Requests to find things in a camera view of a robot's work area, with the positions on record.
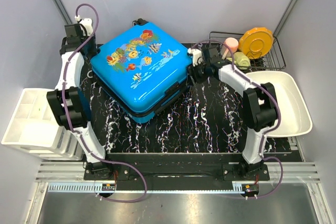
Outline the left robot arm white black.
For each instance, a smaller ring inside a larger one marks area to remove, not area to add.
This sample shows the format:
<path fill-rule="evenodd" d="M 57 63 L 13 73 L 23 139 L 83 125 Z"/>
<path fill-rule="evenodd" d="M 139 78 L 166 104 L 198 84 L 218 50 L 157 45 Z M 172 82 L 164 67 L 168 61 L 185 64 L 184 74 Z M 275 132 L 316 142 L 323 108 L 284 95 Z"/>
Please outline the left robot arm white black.
<path fill-rule="evenodd" d="M 93 131 L 90 105 L 80 90 L 85 56 L 97 53 L 92 20 L 85 18 L 66 25 L 65 32 L 60 49 L 61 73 L 55 89 L 47 92 L 48 104 L 57 124 L 74 137 L 84 151 L 87 179 L 115 179 L 117 173 L 107 162 L 106 151 Z"/>

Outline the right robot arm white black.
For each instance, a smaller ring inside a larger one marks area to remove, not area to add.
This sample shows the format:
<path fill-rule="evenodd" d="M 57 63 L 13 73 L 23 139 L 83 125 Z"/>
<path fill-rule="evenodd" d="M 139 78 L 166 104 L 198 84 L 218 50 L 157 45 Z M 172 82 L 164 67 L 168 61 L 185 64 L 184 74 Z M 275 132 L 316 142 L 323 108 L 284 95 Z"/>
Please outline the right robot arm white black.
<path fill-rule="evenodd" d="M 258 84 L 239 70 L 232 60 L 223 60 L 215 47 L 203 51 L 189 48 L 187 54 L 192 57 L 187 71 L 193 83 L 214 77 L 242 97 L 247 138 L 242 159 L 234 171 L 244 180 L 252 179 L 263 169 L 267 135 L 279 126 L 275 123 L 281 120 L 274 85 L 270 82 Z"/>

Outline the blue cartoon fish suitcase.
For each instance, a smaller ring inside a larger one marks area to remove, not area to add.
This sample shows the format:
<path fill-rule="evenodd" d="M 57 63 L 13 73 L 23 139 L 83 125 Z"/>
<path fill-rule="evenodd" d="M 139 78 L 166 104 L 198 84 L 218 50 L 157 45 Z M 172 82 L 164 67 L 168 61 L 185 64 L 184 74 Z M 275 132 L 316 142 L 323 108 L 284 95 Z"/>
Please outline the blue cartoon fish suitcase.
<path fill-rule="evenodd" d="M 137 123 L 145 123 L 186 89 L 187 48 L 144 19 L 103 44 L 90 60 L 104 91 Z"/>

